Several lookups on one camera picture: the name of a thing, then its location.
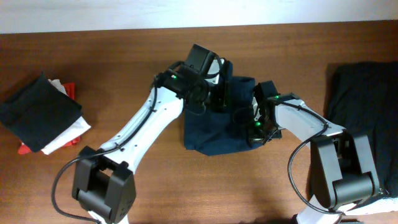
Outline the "navy blue shorts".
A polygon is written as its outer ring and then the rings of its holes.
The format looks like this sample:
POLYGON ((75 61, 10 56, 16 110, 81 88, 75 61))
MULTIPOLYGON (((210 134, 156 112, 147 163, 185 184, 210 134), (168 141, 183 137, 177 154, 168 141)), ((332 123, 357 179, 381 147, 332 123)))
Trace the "navy blue shorts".
POLYGON ((255 84, 251 77, 234 77, 233 64, 228 64, 231 106, 224 113, 207 111, 203 115, 191 112, 184 116, 184 146, 207 156, 250 151, 262 145, 249 145, 247 128, 254 119, 254 92, 263 90, 273 96, 277 90, 272 81, 255 84))

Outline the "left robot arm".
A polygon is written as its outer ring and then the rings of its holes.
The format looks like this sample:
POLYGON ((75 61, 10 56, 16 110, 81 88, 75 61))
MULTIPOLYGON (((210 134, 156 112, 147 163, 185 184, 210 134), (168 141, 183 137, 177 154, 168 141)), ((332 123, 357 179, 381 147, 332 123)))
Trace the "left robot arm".
POLYGON ((89 221, 128 222, 141 159, 184 107, 225 107, 229 68, 225 58, 193 45, 184 61, 155 75, 145 103, 115 136, 97 150, 86 146, 80 151, 72 197, 89 213, 89 221))

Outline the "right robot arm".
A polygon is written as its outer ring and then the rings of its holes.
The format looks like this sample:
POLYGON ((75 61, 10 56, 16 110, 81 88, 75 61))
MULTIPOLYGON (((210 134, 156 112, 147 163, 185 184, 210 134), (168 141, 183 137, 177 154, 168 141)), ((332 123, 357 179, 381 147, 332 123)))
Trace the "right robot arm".
POLYGON ((272 81, 257 84, 253 93, 248 143, 280 139, 283 129, 301 141, 289 157, 287 174, 306 207, 292 217, 292 223, 339 223, 348 210, 378 194, 379 179, 366 134, 351 134, 293 93, 279 94, 272 81), (310 200, 300 193, 292 175, 294 158, 303 147, 310 150, 310 200))

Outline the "dark garment pile right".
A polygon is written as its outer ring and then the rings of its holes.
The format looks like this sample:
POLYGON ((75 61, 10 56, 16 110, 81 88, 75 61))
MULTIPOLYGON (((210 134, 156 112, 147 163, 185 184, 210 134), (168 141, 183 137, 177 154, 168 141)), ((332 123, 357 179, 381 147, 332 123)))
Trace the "dark garment pile right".
POLYGON ((361 62, 336 67, 330 77, 327 120, 351 134, 366 134, 379 179, 374 197, 355 206, 381 213, 397 200, 397 62, 361 62))

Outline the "folded black garment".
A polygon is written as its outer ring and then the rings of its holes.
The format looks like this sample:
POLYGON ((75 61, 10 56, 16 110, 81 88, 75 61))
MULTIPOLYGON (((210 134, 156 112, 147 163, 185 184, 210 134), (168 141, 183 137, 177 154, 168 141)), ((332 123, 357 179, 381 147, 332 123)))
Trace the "folded black garment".
POLYGON ((1 103, 1 123, 32 152, 38 152, 82 116, 81 105, 44 75, 1 103))

